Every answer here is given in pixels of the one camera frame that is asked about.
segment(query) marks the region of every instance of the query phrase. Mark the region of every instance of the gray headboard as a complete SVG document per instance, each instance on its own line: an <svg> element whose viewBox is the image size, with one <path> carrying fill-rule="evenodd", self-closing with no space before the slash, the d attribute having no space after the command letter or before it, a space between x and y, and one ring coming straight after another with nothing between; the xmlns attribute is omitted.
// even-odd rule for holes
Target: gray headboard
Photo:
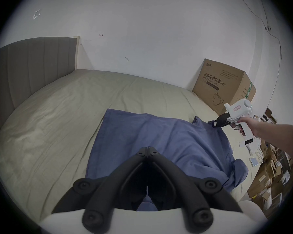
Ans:
<svg viewBox="0 0 293 234"><path fill-rule="evenodd" d="M0 128L40 88L75 70L77 38L39 37L0 48Z"/></svg>

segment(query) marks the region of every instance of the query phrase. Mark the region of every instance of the white label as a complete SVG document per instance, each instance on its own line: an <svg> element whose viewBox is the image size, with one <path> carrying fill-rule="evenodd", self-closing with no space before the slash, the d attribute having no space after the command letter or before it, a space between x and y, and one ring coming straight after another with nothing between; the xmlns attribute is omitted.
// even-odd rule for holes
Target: white label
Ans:
<svg viewBox="0 0 293 234"><path fill-rule="evenodd" d="M233 109L233 111L237 111L237 110L240 109L240 108L241 108L241 106L238 105L237 107L235 107L235 108Z"/></svg>
<svg viewBox="0 0 293 234"><path fill-rule="evenodd" d="M266 175L263 175L263 176L259 179L259 181L262 182L263 179L264 179L265 177L266 177Z"/></svg>

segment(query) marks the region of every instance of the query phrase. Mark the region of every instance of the blue cloth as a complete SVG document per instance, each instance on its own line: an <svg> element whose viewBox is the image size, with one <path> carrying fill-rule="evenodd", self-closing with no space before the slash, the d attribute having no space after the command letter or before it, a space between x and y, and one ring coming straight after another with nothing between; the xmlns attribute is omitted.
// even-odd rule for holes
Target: blue cloth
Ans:
<svg viewBox="0 0 293 234"><path fill-rule="evenodd" d="M108 109L90 153L86 177L108 176L141 147L153 146L185 174L214 177L231 192L244 181L248 169L242 160L234 160L227 136L212 123L198 117L190 123ZM148 196L143 202L138 210L156 210Z"/></svg>

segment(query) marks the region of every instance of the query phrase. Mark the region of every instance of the finger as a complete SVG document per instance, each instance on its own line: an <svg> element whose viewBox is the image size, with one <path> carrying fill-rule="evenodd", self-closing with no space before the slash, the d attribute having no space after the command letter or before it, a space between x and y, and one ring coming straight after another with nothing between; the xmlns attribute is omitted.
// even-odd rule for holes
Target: finger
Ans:
<svg viewBox="0 0 293 234"><path fill-rule="evenodd" d="M249 119L249 117L241 117L240 119L238 119L238 122L248 122Z"/></svg>

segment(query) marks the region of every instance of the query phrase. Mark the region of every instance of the beige bedsheet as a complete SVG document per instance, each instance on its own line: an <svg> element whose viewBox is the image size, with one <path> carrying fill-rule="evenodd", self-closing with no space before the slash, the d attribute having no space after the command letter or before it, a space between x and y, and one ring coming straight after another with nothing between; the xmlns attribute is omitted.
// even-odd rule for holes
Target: beige bedsheet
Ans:
<svg viewBox="0 0 293 234"><path fill-rule="evenodd" d="M85 176L89 154L107 108L149 113L192 122L217 118L194 93L166 83L120 73L75 70L24 101L0 131L0 178L11 198L34 221L47 215L78 178ZM239 148L242 136L223 128L249 169L232 191L239 201L258 167Z"/></svg>

